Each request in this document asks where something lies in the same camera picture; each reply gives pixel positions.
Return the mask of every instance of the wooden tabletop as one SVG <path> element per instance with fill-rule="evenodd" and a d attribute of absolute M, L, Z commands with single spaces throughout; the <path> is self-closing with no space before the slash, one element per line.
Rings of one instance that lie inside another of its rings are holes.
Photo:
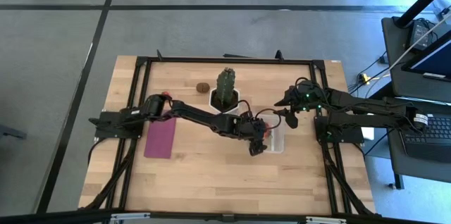
<path fill-rule="evenodd" d="M 126 107 L 136 56 L 119 56 L 105 101 L 107 111 Z M 347 90 L 341 62 L 325 61 L 329 87 Z M 227 63 L 152 63 L 147 96 L 167 91 L 174 99 L 210 111 L 209 95 L 196 84 L 216 85 L 218 74 L 231 67 L 235 88 L 252 111 L 273 107 L 296 78 L 309 78 L 308 66 Z M 142 75 L 138 86 L 141 86 Z M 140 95 L 138 87 L 135 103 Z M 316 142 L 314 111 L 297 115 L 299 126 L 285 126 L 285 151 L 251 157 L 247 142 L 220 137 L 209 128 L 177 119 L 171 159 L 145 158 L 147 128 L 137 145 L 126 209 L 202 213 L 330 214 L 321 147 Z M 94 150 L 80 197 L 90 203 L 111 177 L 118 146 L 108 139 Z M 341 144 L 348 183 L 374 211 L 362 154 L 351 144 Z M 116 190 L 118 204 L 121 181 Z M 339 209 L 341 193 L 335 181 Z"/>

